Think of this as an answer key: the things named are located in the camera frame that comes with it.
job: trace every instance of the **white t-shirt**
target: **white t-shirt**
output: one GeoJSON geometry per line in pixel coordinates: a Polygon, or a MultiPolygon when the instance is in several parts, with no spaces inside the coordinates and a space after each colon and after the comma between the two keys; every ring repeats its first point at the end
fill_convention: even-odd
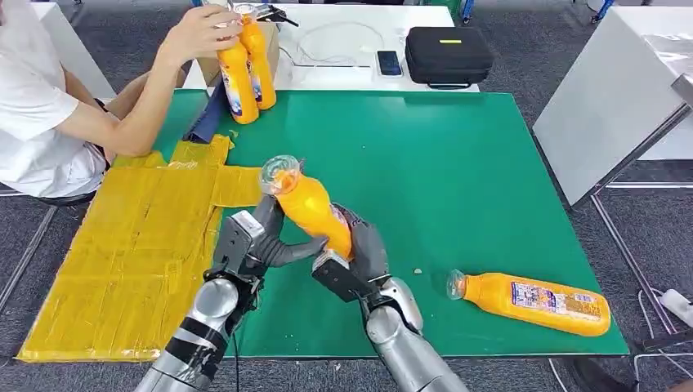
{"type": "Polygon", "coordinates": [[[53,127],[78,101],[28,0],[0,0],[0,182],[46,198],[86,194],[103,180],[96,147],[53,127]]]}

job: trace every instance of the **cable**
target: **cable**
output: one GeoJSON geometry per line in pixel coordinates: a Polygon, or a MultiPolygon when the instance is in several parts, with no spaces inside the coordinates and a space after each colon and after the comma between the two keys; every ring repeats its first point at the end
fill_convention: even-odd
{"type": "Polygon", "coordinates": [[[380,47],[381,49],[385,48],[385,38],[382,36],[382,34],[377,31],[373,26],[370,26],[368,24],[360,23],[360,22],[355,22],[355,21],[343,21],[343,22],[333,22],[333,23],[327,23],[327,24],[322,24],[320,26],[314,27],[312,29],[309,29],[306,31],[301,38],[299,38],[296,41],[296,53],[301,53],[302,58],[301,60],[308,58],[310,60],[313,60],[317,63],[328,63],[328,64],[338,64],[340,62],[343,62],[344,60],[350,61],[352,66],[356,65],[356,60],[351,57],[351,56],[344,56],[344,55],[335,55],[335,56],[328,56],[323,59],[318,59],[315,58],[314,55],[309,53],[302,45],[302,43],[305,41],[305,39],[310,36],[311,34],[315,33],[316,31],[320,31],[322,29],[330,29],[338,26],[343,26],[343,25],[356,25],[356,26],[361,26],[365,27],[366,29],[369,29],[370,31],[374,32],[379,38],[380,38],[380,47]]]}
{"type": "Polygon", "coordinates": [[[566,385],[563,384],[563,380],[558,376],[558,372],[556,371],[556,367],[553,366],[553,359],[548,359],[548,365],[551,366],[551,371],[553,372],[554,377],[556,378],[556,381],[558,381],[558,385],[561,386],[561,389],[563,392],[568,392],[568,389],[566,388],[566,385]]]}
{"type": "Polygon", "coordinates": [[[234,332],[233,335],[231,335],[234,340],[234,356],[236,358],[236,392],[240,392],[240,366],[238,363],[239,360],[239,355],[238,355],[238,342],[236,341],[236,332],[234,332]]]}
{"type": "MultiPolygon", "coordinates": [[[[660,290],[657,290],[656,288],[650,287],[650,290],[652,290],[654,293],[659,294],[662,296],[664,293],[661,292],[660,290]]],[[[642,310],[642,315],[645,317],[645,323],[647,323],[647,330],[650,332],[650,337],[655,338],[655,331],[652,329],[652,323],[650,322],[650,318],[647,317],[647,312],[645,311],[645,305],[642,303],[642,293],[644,291],[640,290],[637,292],[637,303],[640,305],[640,310],[642,310]]],[[[693,374],[688,372],[683,366],[681,366],[678,362],[674,361],[671,359],[671,357],[683,357],[683,356],[693,356],[693,353],[680,353],[680,354],[670,354],[670,353],[665,353],[662,349],[657,350],[659,351],[659,354],[638,354],[635,357],[633,357],[633,369],[635,373],[635,392],[640,391],[640,371],[637,369],[637,361],[640,358],[643,357],[665,357],[669,362],[671,362],[675,367],[677,367],[679,370],[682,372],[686,373],[686,375],[693,379],[693,374]]]]}

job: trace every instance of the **green tabletop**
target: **green tabletop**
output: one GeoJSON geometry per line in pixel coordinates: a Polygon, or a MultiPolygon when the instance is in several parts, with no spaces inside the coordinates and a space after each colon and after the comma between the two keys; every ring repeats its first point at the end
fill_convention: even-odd
{"type": "MultiPolygon", "coordinates": [[[[172,110],[179,105],[188,104],[177,96],[172,110]]],[[[410,285],[424,335],[442,355],[628,353],[613,319],[608,333],[587,338],[445,296],[453,268],[600,291],[512,96],[279,91],[256,122],[228,119],[218,130],[238,132],[228,164],[305,158],[305,173],[333,201],[379,228],[391,272],[410,285]]],[[[290,222],[282,236],[306,240],[290,222]]],[[[242,356],[375,355],[358,305],[341,302],[310,272],[309,261],[268,272],[259,309],[237,332],[242,356]]]]}

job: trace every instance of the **white table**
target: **white table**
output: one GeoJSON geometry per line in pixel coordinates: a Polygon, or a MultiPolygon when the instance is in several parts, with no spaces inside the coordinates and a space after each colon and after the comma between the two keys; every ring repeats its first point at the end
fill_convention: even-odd
{"type": "MultiPolygon", "coordinates": [[[[454,26],[446,7],[327,4],[277,7],[299,24],[298,28],[280,24],[279,46],[283,52],[275,75],[277,90],[431,91],[430,87],[411,81],[405,60],[407,33],[414,26],[454,26]],[[401,78],[378,75],[375,65],[378,50],[397,52],[404,70],[401,78]]],[[[184,88],[205,87],[199,67],[193,64],[184,88]]],[[[479,87],[472,85],[458,91],[478,92],[479,87]]]]}
{"type": "Polygon", "coordinates": [[[115,91],[96,65],[92,55],[72,29],[58,5],[54,2],[32,2],[31,7],[51,35],[60,62],[73,73],[96,98],[108,102],[115,91]]]}
{"type": "Polygon", "coordinates": [[[636,158],[693,158],[693,118],[672,88],[682,72],[647,38],[693,35],[692,20],[693,7],[613,7],[573,63],[534,124],[571,205],[636,158]]]}

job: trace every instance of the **white panel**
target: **white panel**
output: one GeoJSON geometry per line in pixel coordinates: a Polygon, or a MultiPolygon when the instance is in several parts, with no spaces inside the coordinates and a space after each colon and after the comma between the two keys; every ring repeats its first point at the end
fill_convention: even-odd
{"type": "Polygon", "coordinates": [[[54,2],[32,2],[31,5],[43,27],[51,35],[53,46],[63,66],[73,73],[93,96],[106,102],[112,100],[115,97],[113,88],[58,5],[54,2]]]}
{"type": "Polygon", "coordinates": [[[670,87],[675,76],[619,17],[630,9],[607,13],[534,124],[570,204],[681,102],[670,87]]]}

